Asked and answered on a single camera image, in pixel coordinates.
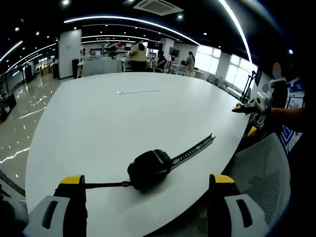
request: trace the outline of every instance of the black strap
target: black strap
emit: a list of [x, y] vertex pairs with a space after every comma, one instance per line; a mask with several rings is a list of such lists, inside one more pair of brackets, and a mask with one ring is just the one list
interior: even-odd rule
[[212, 144], [214, 139], [215, 139], [215, 137], [212, 137], [212, 133], [211, 133], [211, 135], [209, 135], [204, 140], [202, 140], [199, 143], [197, 143], [195, 146], [191, 147], [187, 151], [185, 151], [182, 154], [180, 154], [180, 155], [176, 156], [175, 158], [173, 158], [171, 160], [172, 161], [171, 170], [175, 169], [180, 164], [186, 162], [187, 160], [191, 159], [192, 157], [194, 157], [195, 155], [197, 155], [198, 153], [203, 151], [206, 147], [208, 147], [209, 145]]
[[105, 187], [128, 187], [131, 185], [129, 181], [120, 183], [101, 183], [101, 184], [84, 184], [85, 189], [105, 188]]

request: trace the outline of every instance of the woman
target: woman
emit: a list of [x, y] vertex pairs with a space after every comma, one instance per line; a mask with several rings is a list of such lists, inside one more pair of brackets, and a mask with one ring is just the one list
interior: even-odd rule
[[146, 52], [147, 48], [142, 42], [139, 42], [133, 47], [131, 56], [132, 60], [129, 62], [134, 72], [144, 72], [146, 68]]
[[187, 58], [186, 63], [188, 66], [188, 69], [186, 71], [186, 75], [188, 77], [194, 77], [194, 66], [196, 64], [196, 59], [191, 51], [189, 52], [189, 56]]

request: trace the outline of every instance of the led strip light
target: led strip light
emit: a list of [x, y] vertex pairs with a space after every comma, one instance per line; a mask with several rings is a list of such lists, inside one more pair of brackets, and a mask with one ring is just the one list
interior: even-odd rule
[[192, 41], [193, 43], [195, 43], [197, 45], [200, 45], [198, 42], [196, 42], [195, 40], [191, 39], [190, 37], [187, 37], [184, 34], [179, 33], [179, 32], [177, 32], [177, 31], [175, 31], [173, 29], [170, 29], [168, 27], [165, 27], [165, 26], [162, 26], [162, 25], [150, 22], [150, 21], [144, 21], [144, 20], [140, 20], [140, 19], [136, 19], [136, 18], [130, 18], [130, 17], [123, 17], [123, 16], [86, 16], [86, 17], [80, 17], [80, 18], [75, 18], [75, 19], [71, 19], [71, 20], [66, 20], [66, 21], [64, 21], [64, 23], [71, 23], [71, 22], [75, 22], [75, 21], [91, 20], [91, 19], [120, 19], [120, 20], [129, 20], [129, 21], [138, 21], [138, 22], [141, 22], [141, 23], [145, 23], [145, 24], [148, 24], [148, 25], [156, 26], [156, 27], [162, 28], [164, 30], [173, 32], [173, 33], [175, 33], [177, 35], [182, 36], [183, 38], [186, 38], [187, 40]]
[[24, 59], [30, 57], [31, 55], [33, 55], [33, 54], [35, 54], [35, 53], [37, 53], [37, 52], [39, 52], [39, 51], [41, 51], [41, 50], [43, 50], [43, 49], [46, 49], [46, 48], [48, 48], [48, 47], [52, 47], [52, 46], [54, 46], [54, 45], [56, 45], [56, 43], [53, 43], [53, 44], [51, 44], [51, 45], [49, 45], [49, 46], [46, 46], [46, 47], [44, 47], [44, 48], [41, 48], [41, 49], [39, 49], [39, 50], [36, 50], [36, 51], [33, 52], [33, 53], [30, 53], [28, 56], [22, 58], [21, 60], [17, 61], [15, 64], [13, 64], [13, 65], [8, 69], [8, 71], [10, 71], [15, 65], [17, 65], [17, 64], [20, 63], [20, 62], [22, 62]]
[[147, 39], [147, 38], [142, 38], [142, 37], [135, 37], [135, 36], [117, 36], [117, 35], [84, 36], [84, 37], [81, 37], [81, 39], [93, 38], [93, 37], [126, 37], [126, 38], [135, 38], [135, 39], [148, 40], [148, 41], [153, 41], [153, 42], [161, 43], [160, 41], [155, 41], [155, 40], [151, 40], [151, 39]]
[[28, 63], [28, 62], [30, 62], [30, 61], [32, 61], [33, 59], [35, 59], [35, 58], [37, 58], [37, 57], [42, 56], [42, 55], [43, 55], [43, 54], [41, 53], [41, 54], [35, 56], [34, 58], [31, 58], [30, 60], [28, 60], [28, 61], [26, 61], [25, 63], [23, 63], [23, 65], [26, 64], [26, 63]]
[[23, 41], [21, 40], [20, 42], [16, 43], [11, 49], [9, 49], [9, 51], [7, 53], [4, 54], [4, 56], [2, 56], [2, 58], [0, 58], [0, 62], [10, 53], [12, 52], [17, 46], [19, 46], [21, 43], [23, 43]]
[[135, 43], [135, 41], [128, 41], [128, 40], [95, 40], [95, 41], [87, 41], [87, 42], [81, 42], [81, 43], [94, 43], [94, 42], [128, 42], [128, 43]]
[[248, 43], [247, 43], [247, 40], [246, 40], [246, 37], [245, 37], [245, 34], [243, 33], [242, 31], [242, 28], [240, 26], [240, 23], [239, 21], [237, 20], [235, 14], [233, 13], [233, 11], [231, 10], [231, 8], [228, 6], [228, 4], [225, 2], [225, 0], [218, 0], [221, 5], [223, 5], [223, 7], [225, 8], [225, 10], [227, 11], [227, 13], [229, 14], [229, 16], [231, 17], [231, 19], [233, 20], [234, 24], [236, 25], [237, 27], [237, 30], [241, 36], [241, 39], [243, 41], [243, 44], [245, 45], [245, 48], [246, 48], [246, 51], [247, 51], [247, 54], [248, 54], [248, 58], [249, 58], [249, 62], [252, 63], [252, 59], [251, 59], [251, 55], [250, 55], [250, 50], [249, 50], [249, 46], [248, 46]]

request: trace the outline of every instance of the ceiling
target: ceiling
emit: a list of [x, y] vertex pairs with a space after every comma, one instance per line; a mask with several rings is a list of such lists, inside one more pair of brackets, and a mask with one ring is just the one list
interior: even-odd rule
[[[23, 44], [0, 63], [0, 73], [5, 72], [8, 66], [20, 60], [20, 57], [23, 58], [34, 52], [36, 47], [40, 49], [55, 43], [56, 37], [59, 38], [61, 32], [72, 30], [74, 27], [82, 29], [82, 36], [124, 35], [124, 32], [126, 32], [125, 35], [127, 36], [144, 37], [146, 35], [144, 38], [157, 41], [168, 35], [175, 40], [178, 39], [179, 42], [194, 44], [175, 33], [135, 21], [93, 19], [64, 23], [67, 19], [91, 15], [125, 16], [154, 22], [181, 32], [200, 44], [213, 47], [221, 46], [224, 52], [248, 58], [235, 25], [218, 0], [168, 0], [169, 3], [184, 11], [165, 16], [133, 9], [134, 5], [140, 1], [70, 0], [70, 3], [66, 6], [62, 4], [62, 0], [48, 2], [42, 0], [16, 0], [6, 3], [2, 1], [0, 3], [1, 7], [7, 9], [7, 11], [5, 11], [6, 14], [0, 16], [2, 22], [0, 57], [18, 41], [23, 40]], [[250, 0], [226, 0], [226, 2], [240, 22], [249, 44], [253, 62], [257, 65], [261, 64], [263, 71], [271, 75], [273, 63], [289, 60], [288, 50], [293, 48], [291, 41], [293, 35], [281, 33], [286, 32], [289, 23], [291, 23], [285, 18], [284, 10], [278, 9], [277, 6], [269, 3], [270, 1], [261, 1], [274, 16], [274, 20], [278, 22], [281, 29], [281, 31], [278, 31], [267, 19], [262, 17], [259, 11], [249, 4]], [[179, 14], [183, 15], [182, 19], [177, 17]], [[42, 50], [40, 53], [51, 53], [53, 47]]]

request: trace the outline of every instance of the tiled floor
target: tiled floor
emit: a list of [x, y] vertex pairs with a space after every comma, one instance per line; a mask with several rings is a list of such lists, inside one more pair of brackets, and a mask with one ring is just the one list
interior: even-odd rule
[[[59, 85], [52, 74], [37, 76], [14, 91], [17, 105], [5, 122], [0, 124], [0, 169], [22, 189], [25, 189], [25, 169], [28, 150], [39, 119]], [[0, 179], [9, 195], [25, 199]]]

